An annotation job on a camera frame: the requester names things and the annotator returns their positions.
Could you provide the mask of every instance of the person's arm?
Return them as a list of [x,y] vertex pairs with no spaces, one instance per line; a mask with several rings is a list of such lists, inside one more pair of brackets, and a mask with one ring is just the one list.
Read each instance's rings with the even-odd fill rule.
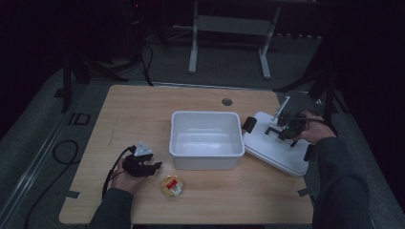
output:
[[89,229],[131,228],[132,201],[144,177],[131,177],[122,169],[122,161],[113,172],[111,189],[93,215]]
[[[305,115],[322,119],[308,112]],[[321,179],[312,228],[373,228],[369,187],[353,165],[346,145],[328,126],[314,121],[307,123],[300,137],[315,145]]]

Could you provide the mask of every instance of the white box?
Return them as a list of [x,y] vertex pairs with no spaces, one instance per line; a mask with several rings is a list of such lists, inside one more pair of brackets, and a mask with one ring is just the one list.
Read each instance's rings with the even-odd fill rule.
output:
[[233,169],[245,153],[240,119],[231,112],[174,112],[169,152],[176,169]]

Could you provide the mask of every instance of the gray floor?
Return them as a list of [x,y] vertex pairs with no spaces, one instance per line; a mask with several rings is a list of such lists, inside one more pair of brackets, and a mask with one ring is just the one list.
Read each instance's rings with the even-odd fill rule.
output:
[[[156,85],[184,84],[271,90],[300,78],[320,42],[308,38],[298,40],[280,36],[274,38],[267,54],[272,78],[264,80],[256,49],[213,48],[212,44],[208,42],[200,46],[197,72],[189,74],[187,69],[190,46],[184,40],[187,41],[186,38],[173,40],[173,45],[168,48],[150,43],[153,49],[150,75]],[[148,60],[151,53],[145,49],[144,56]],[[128,84],[146,84],[138,68],[120,73],[120,75],[130,79]],[[0,174],[2,182],[0,202],[2,206],[11,196],[19,178],[30,166],[38,152],[48,154],[45,156],[45,165],[39,175],[32,178],[34,183],[30,191],[21,204],[17,204],[17,211],[11,213],[13,218],[11,218],[8,228],[24,228],[27,214],[35,200],[65,168],[64,165],[53,159],[52,153],[46,150],[47,145],[44,145],[44,142],[51,142],[50,148],[52,148],[55,143],[72,139],[78,143],[77,158],[80,158],[109,87],[116,83],[97,75],[94,75],[89,85],[74,83],[76,103],[66,114],[61,114],[62,100],[53,97],[56,89],[62,86],[61,72],[58,72],[50,77],[41,92],[32,100],[26,112],[2,139],[0,142],[0,157],[2,158],[0,161],[0,171],[2,171]],[[310,100],[306,95],[305,92],[309,87],[310,83],[297,88],[295,92],[288,93],[291,100],[287,109],[292,112],[303,109],[322,111],[323,105],[318,101]],[[280,99],[285,96],[285,94],[278,95]],[[381,175],[356,121],[350,114],[345,114],[339,106],[336,105],[335,110],[336,113],[332,116],[333,124],[340,137],[347,143],[355,163],[370,184],[371,213],[375,228],[405,228],[404,214]],[[89,124],[69,124],[73,113],[89,115],[91,117]],[[49,135],[55,133],[53,128],[58,124],[62,124],[61,131],[55,135],[54,141],[50,141]],[[68,143],[61,145],[57,151],[60,157],[69,160],[73,156],[74,150],[75,148]],[[77,165],[71,166],[39,202],[32,212],[30,228],[84,228],[84,225],[64,225],[58,220],[59,211],[74,178],[76,168]],[[310,164],[305,180],[316,195],[319,191],[316,163]],[[149,228],[167,227],[160,225],[149,226]],[[310,225],[267,225],[266,228],[310,228]]]

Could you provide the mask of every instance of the metal frame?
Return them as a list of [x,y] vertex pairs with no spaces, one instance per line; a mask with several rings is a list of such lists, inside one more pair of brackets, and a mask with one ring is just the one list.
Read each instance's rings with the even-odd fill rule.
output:
[[270,45],[271,37],[280,15],[281,8],[277,7],[271,21],[242,19],[220,16],[199,15],[199,1],[194,1],[194,20],[193,20],[193,44],[191,47],[190,63],[188,66],[189,73],[197,71],[197,55],[198,55],[198,31],[221,31],[233,32],[242,34],[265,35],[266,42],[259,49],[259,58],[262,65],[263,78],[270,79],[271,74],[267,62],[267,51]]

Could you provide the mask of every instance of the dark sleeve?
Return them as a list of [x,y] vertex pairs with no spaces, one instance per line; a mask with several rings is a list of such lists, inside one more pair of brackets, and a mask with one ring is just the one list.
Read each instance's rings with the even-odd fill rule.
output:
[[109,189],[98,206],[89,229],[131,228],[131,208],[134,196],[120,189]]
[[321,192],[315,203],[312,227],[373,228],[369,214],[369,187],[353,165],[346,145],[337,137],[315,147]]

